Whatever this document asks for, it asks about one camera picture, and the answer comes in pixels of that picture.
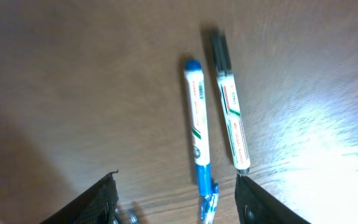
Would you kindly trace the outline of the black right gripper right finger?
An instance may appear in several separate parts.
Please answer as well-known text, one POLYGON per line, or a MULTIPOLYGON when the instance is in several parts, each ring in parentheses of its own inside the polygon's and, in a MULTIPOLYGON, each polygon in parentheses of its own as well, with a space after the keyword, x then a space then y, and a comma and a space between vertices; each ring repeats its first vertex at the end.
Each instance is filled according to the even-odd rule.
POLYGON ((237 174, 234 196, 240 224, 309 224, 246 175, 237 174))

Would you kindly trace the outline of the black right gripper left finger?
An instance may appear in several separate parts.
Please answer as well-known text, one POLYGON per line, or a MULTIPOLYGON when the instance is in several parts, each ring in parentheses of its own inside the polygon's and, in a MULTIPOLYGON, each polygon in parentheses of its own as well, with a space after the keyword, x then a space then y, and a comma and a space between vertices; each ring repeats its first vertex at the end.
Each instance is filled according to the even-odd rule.
POLYGON ((41 224, 117 223, 116 209, 119 197, 113 178, 115 173, 118 171, 106 174, 69 204, 42 221, 41 224))

